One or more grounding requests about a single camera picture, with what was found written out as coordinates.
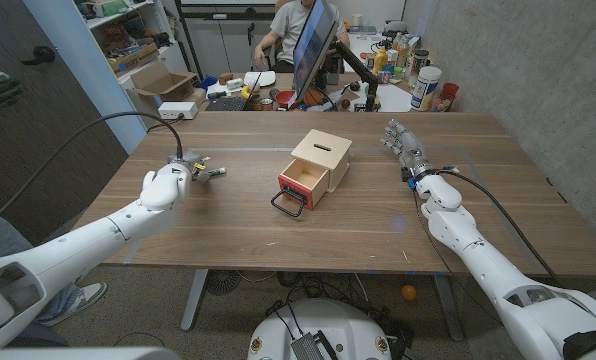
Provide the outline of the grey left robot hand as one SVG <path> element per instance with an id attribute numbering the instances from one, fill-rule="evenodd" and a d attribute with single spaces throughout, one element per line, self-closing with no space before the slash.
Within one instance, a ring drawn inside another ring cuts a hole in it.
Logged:
<path id="1" fill-rule="evenodd" d="M 209 157 L 202 156 L 195 152 L 193 149 L 189 149 L 184 152 L 181 157 L 177 155 L 170 155 L 167 158 L 169 164 L 179 164 L 185 167 L 192 175 L 193 181 L 207 181 L 210 179 L 210 171 L 206 169 L 205 163 L 209 160 Z"/>

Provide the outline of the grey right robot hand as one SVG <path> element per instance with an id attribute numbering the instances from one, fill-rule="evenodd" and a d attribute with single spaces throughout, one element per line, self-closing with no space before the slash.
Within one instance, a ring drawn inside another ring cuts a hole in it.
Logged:
<path id="1" fill-rule="evenodd" d="M 409 172 L 410 177 L 419 178 L 432 170 L 425 148 L 421 141 L 404 125 L 392 119 L 385 127 L 386 139 L 380 139 L 398 157 L 402 169 Z"/>

